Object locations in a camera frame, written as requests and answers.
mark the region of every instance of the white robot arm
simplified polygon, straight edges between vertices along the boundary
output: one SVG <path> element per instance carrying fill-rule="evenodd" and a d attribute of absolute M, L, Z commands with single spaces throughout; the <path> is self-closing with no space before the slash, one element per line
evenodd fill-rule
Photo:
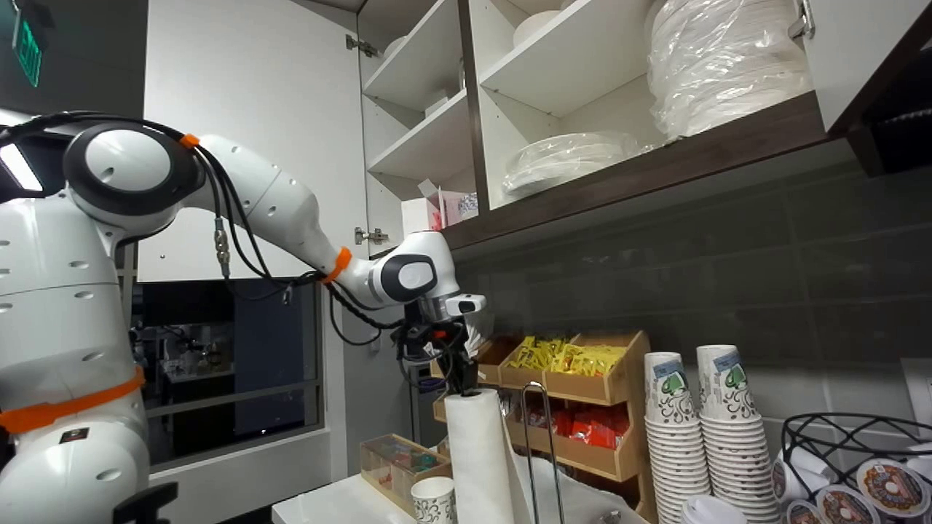
<path fill-rule="evenodd" d="M 0 522 L 123 524 L 166 501 L 145 491 L 145 414 L 113 251 L 170 226 L 182 207 L 225 216 L 221 264 L 231 239 L 240 251 L 237 221 L 310 261 L 307 279 L 349 312 L 404 306 L 400 359 L 428 347 L 448 391 L 473 394 L 466 314 L 484 298 L 460 293 L 439 232 L 353 260 L 320 232 L 314 194 L 244 145 L 144 119 L 0 111 Z"/>

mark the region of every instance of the black panel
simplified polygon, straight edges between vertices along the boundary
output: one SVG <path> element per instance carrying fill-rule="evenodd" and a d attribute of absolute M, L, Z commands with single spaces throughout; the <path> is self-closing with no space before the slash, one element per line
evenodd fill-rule
<path fill-rule="evenodd" d="M 0 108 L 144 116 L 149 0 L 17 0 L 43 47 L 33 88 L 16 62 L 16 11 L 0 0 Z"/>

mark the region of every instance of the stack of paper cups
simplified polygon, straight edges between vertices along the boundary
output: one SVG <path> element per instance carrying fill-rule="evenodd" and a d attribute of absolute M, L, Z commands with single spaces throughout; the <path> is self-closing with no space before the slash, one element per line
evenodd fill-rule
<path fill-rule="evenodd" d="M 780 522 L 764 420 L 755 411 L 738 347 L 700 347 L 700 381 L 715 494 L 733 504 L 751 524 Z"/>
<path fill-rule="evenodd" d="M 645 356 L 646 443 L 662 524 L 680 524 L 684 501 L 710 494 L 703 429 L 680 353 Z"/>

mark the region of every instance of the white shelf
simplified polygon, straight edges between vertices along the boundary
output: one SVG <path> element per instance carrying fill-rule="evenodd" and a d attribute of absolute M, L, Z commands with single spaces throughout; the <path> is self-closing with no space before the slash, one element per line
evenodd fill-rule
<path fill-rule="evenodd" d="M 369 171 L 416 183 L 473 175 L 466 90 L 381 152 Z"/>
<path fill-rule="evenodd" d="M 404 44 L 369 76 L 365 92 L 423 111 L 464 71 L 460 15 L 455 0 L 436 0 Z"/>
<path fill-rule="evenodd" d="M 482 81 L 535 111 L 567 116 L 645 76 L 646 0 L 578 0 Z"/>

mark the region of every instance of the dark tiled wall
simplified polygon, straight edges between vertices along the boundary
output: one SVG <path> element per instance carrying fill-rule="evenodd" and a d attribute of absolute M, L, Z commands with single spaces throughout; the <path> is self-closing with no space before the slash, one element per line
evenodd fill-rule
<path fill-rule="evenodd" d="M 645 325 L 659 349 L 738 340 L 773 436 L 790 414 L 911 417 L 932 359 L 932 168 L 854 159 L 516 251 L 470 256 L 486 328 Z"/>

